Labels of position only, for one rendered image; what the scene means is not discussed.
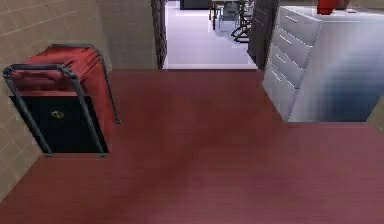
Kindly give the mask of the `black chair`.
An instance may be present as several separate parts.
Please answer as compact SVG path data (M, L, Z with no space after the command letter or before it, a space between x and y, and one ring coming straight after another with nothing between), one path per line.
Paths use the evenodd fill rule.
M235 42L248 43L253 20L254 0L240 0L239 24L231 36Z

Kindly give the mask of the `white chest of drawers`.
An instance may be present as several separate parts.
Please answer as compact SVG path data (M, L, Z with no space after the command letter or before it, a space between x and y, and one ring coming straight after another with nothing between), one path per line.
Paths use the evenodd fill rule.
M281 6L263 87L287 122L364 122L384 96L384 11Z

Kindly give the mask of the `red object on dresser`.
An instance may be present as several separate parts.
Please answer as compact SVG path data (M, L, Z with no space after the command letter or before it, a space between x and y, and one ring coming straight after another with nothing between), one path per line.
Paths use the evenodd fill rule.
M336 0L317 0L317 13L320 15L330 15L336 5Z

